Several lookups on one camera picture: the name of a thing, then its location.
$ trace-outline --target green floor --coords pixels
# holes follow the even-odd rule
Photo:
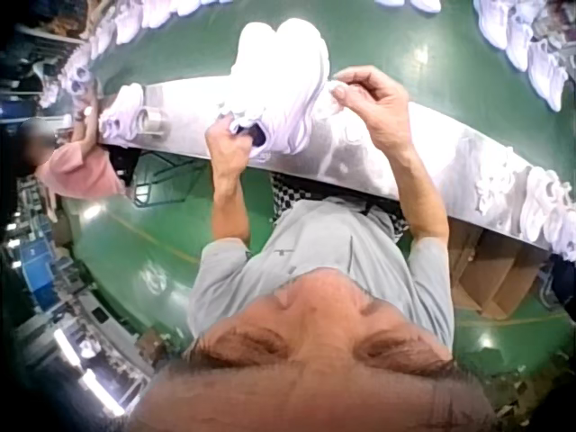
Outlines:
[[[385,9],[373,0],[237,0],[204,7],[148,31],[130,46],[107,53],[94,69],[107,94],[123,84],[151,84],[185,77],[224,75],[233,63],[242,27],[251,21],[278,25],[289,17],[313,22],[325,38],[332,70],[372,63],[401,81],[416,102],[473,126],[576,184],[571,126],[573,92],[565,91],[560,113],[552,113],[528,83],[480,35],[472,1],[445,0],[443,11],[425,16],[409,5]],[[416,55],[427,53],[427,64]],[[156,197],[187,192],[185,175],[162,184]],[[243,178],[258,251],[271,232],[272,196],[267,173]],[[189,338],[185,322],[188,291],[198,259],[210,241],[211,188],[204,170],[184,202],[136,209],[125,198],[72,202],[75,252],[101,286],[101,295],[137,329],[149,326],[178,344]],[[492,374],[525,366],[534,370],[569,340],[562,315],[527,299],[508,321],[491,322],[458,311],[454,351],[474,370]]]

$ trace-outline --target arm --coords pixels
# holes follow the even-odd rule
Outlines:
[[[433,237],[447,244],[444,203],[412,144],[406,90],[375,67],[349,67],[336,79],[350,85],[337,87],[334,97],[364,120],[373,144],[390,161],[414,239]]]
[[[84,120],[83,101],[79,101],[80,110],[75,114],[74,130],[72,131],[71,142],[78,142],[82,151],[82,158],[85,158],[98,143],[98,98],[95,96],[95,88],[91,86],[85,99],[92,108],[90,114]]]
[[[80,141],[86,135],[85,119],[84,110],[76,111],[74,114],[74,129],[72,130],[70,142]]]
[[[240,239],[248,245],[250,225],[240,174],[248,165],[252,139],[248,135],[233,135],[230,122],[231,118],[218,120],[206,131],[214,183],[212,236],[214,240]]]

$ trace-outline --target hand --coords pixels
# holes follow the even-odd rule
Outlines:
[[[214,188],[235,184],[248,165],[252,138],[230,132],[232,117],[218,119],[206,131],[206,144],[210,151]]]
[[[97,96],[97,84],[96,80],[93,79],[89,83],[86,83],[86,94],[84,95],[84,100],[87,105],[94,106],[98,102]]]
[[[373,144],[387,157],[413,150],[408,92],[374,66],[348,67],[334,76],[349,84],[332,95],[366,123]]]
[[[84,109],[88,106],[92,106],[93,108],[97,106],[98,97],[96,96],[96,82],[91,81],[85,84],[86,92],[78,97],[73,99],[74,109],[77,112],[84,112]]]

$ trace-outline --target gray shirt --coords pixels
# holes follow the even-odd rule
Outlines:
[[[200,336],[294,277],[328,267],[452,347],[454,308],[446,245],[422,238],[412,245],[407,262],[392,241],[388,215],[372,210],[364,216],[360,210],[339,199],[299,201],[283,214],[258,255],[251,256],[237,238],[206,246],[190,295],[192,334]]]

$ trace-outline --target man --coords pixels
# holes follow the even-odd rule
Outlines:
[[[389,159],[414,237],[408,263],[382,215],[300,201],[251,256],[240,175],[251,138],[206,133],[214,241],[191,292],[199,340],[162,373],[130,431],[487,430],[482,390],[451,345],[448,223],[410,137],[408,95],[374,67],[336,75],[334,96]]]
[[[15,142],[16,174],[34,174],[55,194],[69,198],[98,200],[124,194],[128,185],[125,182],[130,180],[140,151],[112,148],[109,154],[99,147],[98,99],[93,85],[84,99],[74,116],[70,142],[59,148],[44,121],[32,118],[19,127]],[[91,110],[85,117],[87,105]],[[123,170],[122,178],[116,169]]]

